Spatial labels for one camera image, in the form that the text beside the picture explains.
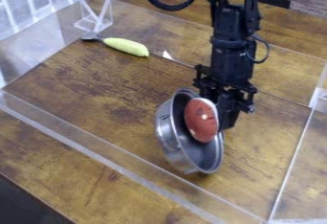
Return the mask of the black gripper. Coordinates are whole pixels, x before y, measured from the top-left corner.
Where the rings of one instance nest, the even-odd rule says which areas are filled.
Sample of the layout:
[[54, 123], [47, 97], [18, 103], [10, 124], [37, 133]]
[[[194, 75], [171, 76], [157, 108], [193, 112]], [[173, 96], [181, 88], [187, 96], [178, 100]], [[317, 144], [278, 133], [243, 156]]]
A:
[[241, 111], [254, 111], [251, 84], [257, 43], [253, 39], [227, 41], [211, 38], [213, 54], [209, 66], [198, 64], [194, 86], [219, 111], [219, 131], [235, 126]]

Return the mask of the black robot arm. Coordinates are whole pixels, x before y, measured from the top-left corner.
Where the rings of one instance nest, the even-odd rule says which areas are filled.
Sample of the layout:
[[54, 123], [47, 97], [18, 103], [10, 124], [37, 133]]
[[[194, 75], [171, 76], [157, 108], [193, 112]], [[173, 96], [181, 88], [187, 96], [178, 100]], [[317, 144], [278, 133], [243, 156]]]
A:
[[219, 130], [237, 124], [242, 112], [254, 111], [251, 84], [259, 29], [258, 0], [207, 0], [211, 6], [214, 33], [211, 64], [197, 65], [194, 86], [199, 96], [218, 109]]

